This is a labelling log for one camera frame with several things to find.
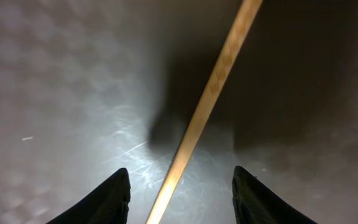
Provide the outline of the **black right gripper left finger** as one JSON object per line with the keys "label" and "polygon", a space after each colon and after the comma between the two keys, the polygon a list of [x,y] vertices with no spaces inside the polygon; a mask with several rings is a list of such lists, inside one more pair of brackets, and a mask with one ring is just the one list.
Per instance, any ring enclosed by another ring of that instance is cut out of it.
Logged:
{"label": "black right gripper left finger", "polygon": [[47,224],[126,224],[131,200],[127,169],[120,168]]}

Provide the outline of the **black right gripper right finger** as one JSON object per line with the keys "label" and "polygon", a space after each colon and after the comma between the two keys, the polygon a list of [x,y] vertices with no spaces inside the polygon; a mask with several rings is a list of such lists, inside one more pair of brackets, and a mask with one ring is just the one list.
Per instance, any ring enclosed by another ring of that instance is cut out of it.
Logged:
{"label": "black right gripper right finger", "polygon": [[234,168],[232,194],[237,224],[316,224],[241,166]]}

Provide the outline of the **wooden chopstick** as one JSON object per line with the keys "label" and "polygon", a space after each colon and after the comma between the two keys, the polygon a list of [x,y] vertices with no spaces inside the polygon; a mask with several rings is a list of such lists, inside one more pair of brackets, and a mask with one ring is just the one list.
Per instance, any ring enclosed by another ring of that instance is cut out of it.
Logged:
{"label": "wooden chopstick", "polygon": [[160,223],[261,5],[262,0],[241,3],[146,224]]}

